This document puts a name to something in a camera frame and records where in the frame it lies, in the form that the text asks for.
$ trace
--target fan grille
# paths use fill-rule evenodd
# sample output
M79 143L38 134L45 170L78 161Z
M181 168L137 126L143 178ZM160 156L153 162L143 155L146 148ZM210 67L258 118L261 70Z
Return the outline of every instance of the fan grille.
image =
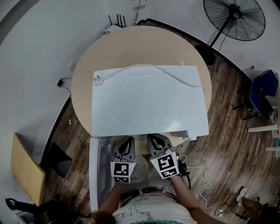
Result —
M230 15L230 6L236 5L242 16L231 19L223 33L231 38L251 41L259 38L266 27L263 11L255 0L204 0L204 10L211 23L221 30Z

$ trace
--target wooden floor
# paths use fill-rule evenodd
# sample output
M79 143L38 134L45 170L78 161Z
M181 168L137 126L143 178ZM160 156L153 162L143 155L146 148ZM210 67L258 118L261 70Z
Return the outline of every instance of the wooden floor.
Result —
M197 45L184 37L194 46ZM217 69L216 59L210 68ZM209 135L198 140L185 142L180 151L185 151L187 166L199 166L206 172L205 182L212 188L205 189L208 207L217 207L226 202L232 204L236 193L242 186L248 188L249 198L260 197L261 203L277 199L276 191L280 187L280 162L274 152L265 151L266 146L274 146L275 140L271 132L248 133L249 127L270 124L269 115L255 117L247 121L242 118L249 115L247 108L232 110L238 103L248 100L249 93L244 91L236 94L245 84L245 78L226 62L219 64L218 71L209 70L212 81L212 102L208 111ZM88 185L88 157L90 135L79 123L72 103L66 109L52 142L56 143L72 159L65 179L53 170L47 169L43 200L46 202L58 193L61 200L69 204L73 196L77 196L75 210L82 213L90 212ZM204 208L205 202L200 197L203 174L197 168L190 168L192 192ZM231 209L222 206L224 214L216 219L230 224L246 223L235 216ZM244 214L242 207L232 207L238 214ZM203 209L208 214L211 209Z

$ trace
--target white shirt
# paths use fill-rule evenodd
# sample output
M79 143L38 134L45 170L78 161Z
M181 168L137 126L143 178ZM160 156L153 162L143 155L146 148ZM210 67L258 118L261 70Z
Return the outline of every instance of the white shirt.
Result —
M189 211L163 193L141 194L114 212L117 224L131 224L147 220L196 224Z

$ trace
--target hair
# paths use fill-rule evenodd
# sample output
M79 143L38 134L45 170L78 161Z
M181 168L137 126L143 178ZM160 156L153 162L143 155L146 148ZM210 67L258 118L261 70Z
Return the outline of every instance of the hair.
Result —
M98 211L91 214L95 224L116 224L115 218L109 212Z

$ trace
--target white cable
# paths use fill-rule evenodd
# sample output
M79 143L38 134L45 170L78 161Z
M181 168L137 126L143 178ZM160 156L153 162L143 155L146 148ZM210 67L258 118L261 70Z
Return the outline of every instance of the white cable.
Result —
M181 156L185 156L185 159L184 159L184 161L182 162L182 163L184 163L184 162L187 160L187 156L186 156L185 154L180 155L180 156L179 156L179 159L180 159Z
M149 64L140 64L140 65L128 66L128 67L126 67L126 68L123 68L123 69L121 69L121 70L119 70L119 71L117 71L117 72L114 72L114 73L110 74L110 75L107 76L107 77L100 77L100 76L97 76L96 78L94 78L94 84L95 84L96 86L100 86L100 85L103 84L103 82L104 82L106 79L108 79L108 78L110 78L110 77L116 75L117 73L120 73L120 72L122 72L122 71L124 71L124 70L127 70L127 69L129 69L129 68L141 67L141 66L150 66L150 67L157 68L157 69L159 69L159 70L163 71L164 73L166 73L166 74L172 76L173 78L175 78L176 80L178 80L179 82L181 82L181 83L183 83L183 84L185 84L185 85L187 85L187 86L191 86L191 87L194 87L194 88L203 88L203 90L204 90L204 86L201 86L201 85L193 85L193 84L187 83L187 82L185 82L184 80L182 80L182 79L176 77L176 76L173 75L172 73L169 73L169 72L166 71L165 69L160 68L159 66L156 66L156 65L149 65Z
M205 177L206 177L206 173L200 168L200 167L198 167L198 166L187 166L187 168L198 168L198 169L200 169L202 172L203 172L203 181L202 181L202 190L201 190L201 192L200 192L200 196L202 197L202 198L204 198L204 200L205 200L205 209L209 209L209 208L212 208L213 210L212 210L212 212L210 213L210 216L211 216L211 214L214 212L214 210L215 210L215 208L214 207L206 207L206 205L207 205L207 200L206 200L206 198L205 197L203 197L201 194L202 194L202 191L204 190L204 188L210 188L210 187L212 187L212 185L210 184L210 183L204 183L204 179L205 179Z
M137 7L137 12L136 12L136 15L135 15L135 20L134 20L134 26L136 26L136 20L137 20L137 17L138 17L140 7L141 7L141 0L139 0L139 7Z

